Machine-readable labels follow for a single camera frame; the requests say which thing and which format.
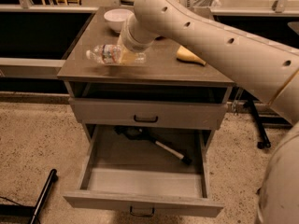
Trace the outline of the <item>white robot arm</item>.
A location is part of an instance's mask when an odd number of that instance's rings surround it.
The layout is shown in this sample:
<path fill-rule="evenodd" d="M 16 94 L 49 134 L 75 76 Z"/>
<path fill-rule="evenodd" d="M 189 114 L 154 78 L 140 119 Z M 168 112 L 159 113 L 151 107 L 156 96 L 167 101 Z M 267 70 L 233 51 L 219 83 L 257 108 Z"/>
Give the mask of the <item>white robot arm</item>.
<path fill-rule="evenodd" d="M 119 42 L 141 52 L 158 36 L 170 38 L 292 125 L 267 165 L 255 224 L 299 224 L 298 50 L 203 18 L 191 6 L 192 0 L 135 0 Z"/>

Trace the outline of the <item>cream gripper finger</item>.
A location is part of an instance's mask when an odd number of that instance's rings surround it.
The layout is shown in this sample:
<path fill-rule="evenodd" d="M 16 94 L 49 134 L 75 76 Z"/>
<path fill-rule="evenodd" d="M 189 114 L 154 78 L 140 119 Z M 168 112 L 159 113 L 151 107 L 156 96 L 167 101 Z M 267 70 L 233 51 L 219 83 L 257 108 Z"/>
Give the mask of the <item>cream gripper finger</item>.
<path fill-rule="evenodd" d="M 136 54 L 130 50 L 123 50 L 121 52 L 121 63 L 133 63 L 135 58 Z"/>

